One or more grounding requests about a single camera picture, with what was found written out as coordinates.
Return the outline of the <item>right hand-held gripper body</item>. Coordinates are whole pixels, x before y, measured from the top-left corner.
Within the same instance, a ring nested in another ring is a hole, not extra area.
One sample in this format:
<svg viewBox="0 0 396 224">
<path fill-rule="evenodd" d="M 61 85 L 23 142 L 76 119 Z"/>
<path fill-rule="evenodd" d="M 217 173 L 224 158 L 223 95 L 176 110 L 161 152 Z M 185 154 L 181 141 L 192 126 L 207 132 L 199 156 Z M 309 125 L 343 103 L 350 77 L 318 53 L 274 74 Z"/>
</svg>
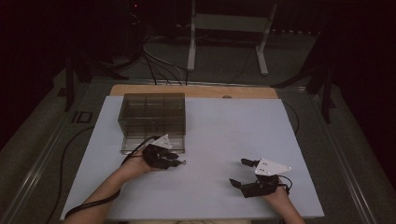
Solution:
<svg viewBox="0 0 396 224">
<path fill-rule="evenodd" d="M 254 175 L 257 180 L 250 184 L 242 185 L 241 191 L 245 198 L 264 196 L 276 191 L 277 187 L 284 187 L 290 193 L 292 181 L 287 177 L 289 184 L 283 184 L 279 178 L 290 171 L 291 168 L 267 159 L 260 159 L 257 167 L 254 167 Z"/>
</svg>

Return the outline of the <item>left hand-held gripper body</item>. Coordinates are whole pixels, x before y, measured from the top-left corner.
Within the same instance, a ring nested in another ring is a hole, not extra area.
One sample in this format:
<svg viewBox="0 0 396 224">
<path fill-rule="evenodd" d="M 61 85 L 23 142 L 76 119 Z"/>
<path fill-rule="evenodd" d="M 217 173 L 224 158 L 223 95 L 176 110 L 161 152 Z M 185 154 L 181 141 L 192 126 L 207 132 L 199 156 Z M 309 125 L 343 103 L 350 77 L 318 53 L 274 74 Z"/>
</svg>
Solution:
<svg viewBox="0 0 396 224">
<path fill-rule="evenodd" d="M 143 159 L 151 168 L 167 170 L 172 162 L 168 159 L 172 149 L 169 136 L 167 134 L 148 144 L 143 150 Z"/>
</svg>

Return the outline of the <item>clear bottom drawer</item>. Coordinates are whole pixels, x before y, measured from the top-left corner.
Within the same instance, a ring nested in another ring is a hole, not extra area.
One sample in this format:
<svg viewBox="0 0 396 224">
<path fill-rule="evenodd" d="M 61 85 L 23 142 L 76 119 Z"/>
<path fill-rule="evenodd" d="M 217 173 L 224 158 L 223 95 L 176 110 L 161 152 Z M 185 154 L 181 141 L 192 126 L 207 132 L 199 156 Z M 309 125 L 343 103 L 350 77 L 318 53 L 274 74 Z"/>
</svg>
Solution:
<svg viewBox="0 0 396 224">
<path fill-rule="evenodd" d="M 125 137 L 122 142 L 120 153 L 128 155 L 134 150 L 153 144 L 158 147 L 169 149 L 172 153 L 181 154 L 185 152 L 185 139 L 183 136 L 151 136 L 146 139 L 137 137 Z"/>
</svg>

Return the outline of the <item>smoky clear drawer box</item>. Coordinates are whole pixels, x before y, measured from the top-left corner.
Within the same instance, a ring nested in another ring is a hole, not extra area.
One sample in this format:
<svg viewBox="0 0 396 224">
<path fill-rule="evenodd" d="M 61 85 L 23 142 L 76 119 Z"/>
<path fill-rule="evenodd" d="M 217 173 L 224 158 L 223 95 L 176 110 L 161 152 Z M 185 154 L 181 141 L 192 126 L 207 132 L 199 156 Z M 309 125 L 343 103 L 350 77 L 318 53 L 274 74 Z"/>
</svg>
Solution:
<svg viewBox="0 0 396 224">
<path fill-rule="evenodd" d="M 127 93 L 123 96 L 118 122 L 125 137 L 184 136 L 185 94 Z"/>
</svg>

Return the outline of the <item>person's right hand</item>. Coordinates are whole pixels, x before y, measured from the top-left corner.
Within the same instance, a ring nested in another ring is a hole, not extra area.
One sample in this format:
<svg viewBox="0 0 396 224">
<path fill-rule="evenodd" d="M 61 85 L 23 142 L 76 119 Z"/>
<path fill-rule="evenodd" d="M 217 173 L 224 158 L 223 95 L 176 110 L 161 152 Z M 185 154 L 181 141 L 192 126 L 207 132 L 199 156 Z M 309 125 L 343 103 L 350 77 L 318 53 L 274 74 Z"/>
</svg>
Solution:
<svg viewBox="0 0 396 224">
<path fill-rule="evenodd" d="M 290 202 L 290 198 L 284 187 L 277 187 L 275 192 L 264 195 L 263 198 L 272 206 L 283 206 Z"/>
</svg>

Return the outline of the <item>person's left hand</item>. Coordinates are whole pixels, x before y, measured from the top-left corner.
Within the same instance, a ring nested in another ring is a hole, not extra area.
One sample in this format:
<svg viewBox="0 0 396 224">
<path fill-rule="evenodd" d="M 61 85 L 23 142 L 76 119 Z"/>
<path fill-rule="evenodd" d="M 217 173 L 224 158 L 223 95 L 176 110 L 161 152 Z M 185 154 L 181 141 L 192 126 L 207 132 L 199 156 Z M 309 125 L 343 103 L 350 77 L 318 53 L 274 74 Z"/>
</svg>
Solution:
<svg viewBox="0 0 396 224">
<path fill-rule="evenodd" d="M 128 156 L 119 168 L 121 178 L 124 181 L 139 177 L 147 172 L 156 171 L 143 159 L 143 149 L 138 150 L 132 156 Z"/>
</svg>

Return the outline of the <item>white board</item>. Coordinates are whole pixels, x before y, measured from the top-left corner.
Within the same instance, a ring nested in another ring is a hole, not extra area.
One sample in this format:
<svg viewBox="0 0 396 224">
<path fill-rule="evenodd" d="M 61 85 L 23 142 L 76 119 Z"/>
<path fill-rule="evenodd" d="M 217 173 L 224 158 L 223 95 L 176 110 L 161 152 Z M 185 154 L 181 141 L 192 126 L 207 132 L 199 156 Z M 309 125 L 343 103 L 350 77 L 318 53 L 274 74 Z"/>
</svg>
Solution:
<svg viewBox="0 0 396 224">
<path fill-rule="evenodd" d="M 289 167 L 290 199 L 303 217 L 322 217 L 304 157 L 279 99 L 186 101 L 182 165 L 128 182 L 107 217 L 114 221 L 261 219 L 276 213 L 259 197 L 246 198 L 232 180 L 256 177 L 241 159 L 267 159 Z"/>
</svg>

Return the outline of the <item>black tripod stand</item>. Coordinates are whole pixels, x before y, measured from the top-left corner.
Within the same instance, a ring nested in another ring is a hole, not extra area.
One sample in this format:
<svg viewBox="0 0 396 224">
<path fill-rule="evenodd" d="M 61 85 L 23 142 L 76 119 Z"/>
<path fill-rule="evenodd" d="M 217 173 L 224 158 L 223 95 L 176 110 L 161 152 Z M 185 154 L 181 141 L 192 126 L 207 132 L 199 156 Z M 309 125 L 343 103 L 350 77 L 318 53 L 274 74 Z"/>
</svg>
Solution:
<svg viewBox="0 0 396 224">
<path fill-rule="evenodd" d="M 301 79 L 311 77 L 305 86 L 305 91 L 310 95 L 318 94 L 319 91 L 322 91 L 321 115 L 327 123 L 331 122 L 332 77 L 336 66 L 334 59 L 336 46 L 337 44 L 332 40 L 332 34 L 321 31 L 300 72 L 285 81 L 272 85 L 272 88 L 283 89 Z"/>
<path fill-rule="evenodd" d="M 77 76 L 81 82 L 88 83 L 91 81 L 92 75 L 89 72 L 89 66 L 98 69 L 113 79 L 127 80 L 127 77 L 117 74 L 83 52 L 71 51 L 67 53 L 65 59 L 65 111 L 69 111 L 75 101 L 74 76 Z"/>
</svg>

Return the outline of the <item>dark equipment with red light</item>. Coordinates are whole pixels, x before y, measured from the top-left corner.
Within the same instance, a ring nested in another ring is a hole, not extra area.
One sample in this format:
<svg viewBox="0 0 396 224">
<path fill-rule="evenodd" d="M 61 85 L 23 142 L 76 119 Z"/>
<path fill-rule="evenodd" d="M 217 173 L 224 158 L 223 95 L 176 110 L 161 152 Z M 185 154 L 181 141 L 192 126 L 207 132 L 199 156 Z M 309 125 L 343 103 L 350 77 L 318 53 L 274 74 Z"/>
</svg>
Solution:
<svg viewBox="0 0 396 224">
<path fill-rule="evenodd" d="M 127 42 L 123 54 L 127 57 L 128 63 L 137 61 L 142 52 L 146 32 L 143 12 L 143 0 L 126 0 Z"/>
</svg>

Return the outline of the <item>grey metal stand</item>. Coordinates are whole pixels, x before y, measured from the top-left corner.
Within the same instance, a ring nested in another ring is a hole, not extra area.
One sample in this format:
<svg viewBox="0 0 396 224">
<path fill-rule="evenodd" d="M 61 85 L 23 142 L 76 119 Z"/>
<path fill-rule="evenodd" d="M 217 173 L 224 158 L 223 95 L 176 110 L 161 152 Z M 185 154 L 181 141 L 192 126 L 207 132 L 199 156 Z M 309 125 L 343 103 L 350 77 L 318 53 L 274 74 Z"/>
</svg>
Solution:
<svg viewBox="0 0 396 224">
<path fill-rule="evenodd" d="M 191 0 L 191 35 L 187 70 L 193 72 L 195 69 L 197 29 L 249 32 L 262 34 L 262 41 L 255 46 L 255 51 L 261 75 L 267 76 L 269 71 L 264 57 L 264 48 L 272 28 L 278 5 L 278 1 L 272 3 L 267 16 L 249 17 L 198 13 L 196 11 L 196 0 Z"/>
</svg>

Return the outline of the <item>metal floor rail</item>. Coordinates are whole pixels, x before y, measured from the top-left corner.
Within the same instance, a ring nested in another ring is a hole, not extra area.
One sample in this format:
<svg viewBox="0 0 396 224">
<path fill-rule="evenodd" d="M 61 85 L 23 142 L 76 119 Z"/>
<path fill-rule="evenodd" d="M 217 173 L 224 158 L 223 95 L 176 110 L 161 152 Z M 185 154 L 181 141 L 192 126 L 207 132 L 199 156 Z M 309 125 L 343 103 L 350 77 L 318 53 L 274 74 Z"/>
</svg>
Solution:
<svg viewBox="0 0 396 224">
<path fill-rule="evenodd" d="M 0 151 L 0 224 L 59 224 L 100 100 L 47 96 Z"/>
<path fill-rule="evenodd" d="M 331 125 L 322 117 L 321 114 L 321 100 L 317 95 L 310 95 L 309 100 L 314 107 L 315 113 L 318 117 L 318 120 L 322 126 L 323 131 L 326 134 L 326 137 L 330 144 L 330 151 L 334 155 L 335 163 L 338 167 L 338 170 L 343 177 L 348 192 L 351 196 L 351 199 L 360 215 L 361 221 L 363 224 L 377 224 L 375 216 L 367 203 L 367 200 L 361 190 L 361 186 L 358 183 L 354 173 L 347 161 L 347 157 L 342 149 L 340 143 L 338 142 L 336 135 L 334 134 Z"/>
</svg>

